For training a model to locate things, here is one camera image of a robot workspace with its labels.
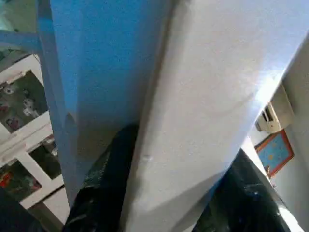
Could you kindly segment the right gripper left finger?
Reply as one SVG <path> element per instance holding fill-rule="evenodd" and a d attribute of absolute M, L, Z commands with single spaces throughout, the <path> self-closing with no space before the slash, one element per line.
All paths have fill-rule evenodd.
<path fill-rule="evenodd" d="M 117 232 L 139 126 L 129 124 L 113 138 L 87 173 L 62 230 Z"/>

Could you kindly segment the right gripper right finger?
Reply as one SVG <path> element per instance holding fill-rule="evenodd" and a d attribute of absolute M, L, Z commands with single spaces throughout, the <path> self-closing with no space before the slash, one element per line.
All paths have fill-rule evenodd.
<path fill-rule="evenodd" d="M 289 232 L 285 207 L 268 179 L 240 149 L 194 226 L 195 232 Z"/>

